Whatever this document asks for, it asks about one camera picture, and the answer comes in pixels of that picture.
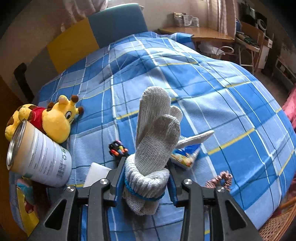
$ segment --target giraffe plush toy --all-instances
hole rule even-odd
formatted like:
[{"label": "giraffe plush toy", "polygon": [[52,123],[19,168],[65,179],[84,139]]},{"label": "giraffe plush toy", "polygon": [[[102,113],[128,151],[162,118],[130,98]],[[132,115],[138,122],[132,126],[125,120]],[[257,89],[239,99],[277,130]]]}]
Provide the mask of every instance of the giraffe plush toy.
[{"label": "giraffe plush toy", "polygon": [[77,95],[72,95],[70,100],[61,95],[56,104],[50,102],[47,108],[32,104],[19,107],[7,123],[6,139],[10,141],[19,122],[26,119],[56,143],[63,143],[70,134],[75,116],[83,114],[83,107],[76,108],[77,102]]}]

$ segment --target blue plaid bedsheet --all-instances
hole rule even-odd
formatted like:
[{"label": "blue plaid bedsheet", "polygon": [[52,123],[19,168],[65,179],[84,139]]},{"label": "blue plaid bedsheet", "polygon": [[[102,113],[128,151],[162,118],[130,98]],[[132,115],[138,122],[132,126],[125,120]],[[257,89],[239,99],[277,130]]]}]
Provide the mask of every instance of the blue plaid bedsheet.
[{"label": "blue plaid bedsheet", "polygon": [[[193,168],[179,171],[204,185],[228,170],[233,175],[231,194],[260,228],[294,176],[296,135],[279,104],[253,75],[192,48],[188,34],[135,34],[93,52],[40,90],[40,106],[62,94],[77,94],[77,106],[84,107],[66,144],[73,158],[68,184],[82,187],[92,162],[114,168],[108,144],[115,139],[129,153],[135,152],[139,99],[148,86],[158,85],[183,112],[183,136],[215,131],[203,143]],[[58,189],[50,190],[52,200],[59,194]],[[12,211],[21,226],[13,202]],[[112,240],[179,240],[183,211],[172,205],[167,190],[153,216],[138,217],[122,202],[109,209]],[[209,240],[205,216],[205,239]]]}]

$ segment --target metal screw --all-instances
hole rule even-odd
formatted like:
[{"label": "metal screw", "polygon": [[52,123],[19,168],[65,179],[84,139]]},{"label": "metal screw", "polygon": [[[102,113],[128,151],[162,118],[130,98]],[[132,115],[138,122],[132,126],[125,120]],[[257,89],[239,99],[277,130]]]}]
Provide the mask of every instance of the metal screw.
[{"label": "metal screw", "polygon": [[191,185],[192,184],[192,180],[187,178],[187,179],[184,179],[183,181],[186,185]]},{"label": "metal screw", "polygon": [[67,190],[68,192],[73,192],[73,191],[75,190],[75,187],[74,187],[74,186],[68,186],[68,187],[66,188],[66,190]]},{"label": "metal screw", "polygon": [[102,178],[102,179],[100,180],[100,183],[103,184],[103,185],[106,185],[108,182],[109,182],[109,180],[106,179],[106,178]]},{"label": "metal screw", "polygon": [[217,187],[217,191],[218,191],[218,192],[225,192],[225,188],[222,187],[222,186],[218,186],[218,187]]}]

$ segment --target wooden desk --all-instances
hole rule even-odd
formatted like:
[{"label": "wooden desk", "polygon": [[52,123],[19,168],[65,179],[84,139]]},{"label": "wooden desk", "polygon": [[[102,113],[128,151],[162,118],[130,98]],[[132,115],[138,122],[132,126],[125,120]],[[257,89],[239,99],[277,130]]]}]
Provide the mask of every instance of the wooden desk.
[{"label": "wooden desk", "polygon": [[159,32],[162,34],[174,34],[174,33],[186,33],[193,34],[192,40],[194,42],[201,41],[217,41],[217,42],[227,42],[233,43],[234,38],[217,32],[216,30],[205,28],[205,27],[167,27],[167,28],[159,28]]}]

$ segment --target wicker basket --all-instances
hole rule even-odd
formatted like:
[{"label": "wicker basket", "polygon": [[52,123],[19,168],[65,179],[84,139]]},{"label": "wicker basket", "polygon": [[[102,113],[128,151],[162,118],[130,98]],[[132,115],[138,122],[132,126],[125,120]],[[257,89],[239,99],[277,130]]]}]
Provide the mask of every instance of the wicker basket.
[{"label": "wicker basket", "polygon": [[259,230],[264,241],[279,241],[283,236],[296,215],[296,197],[279,206],[277,211],[279,210],[284,212],[278,216],[272,216]]}]

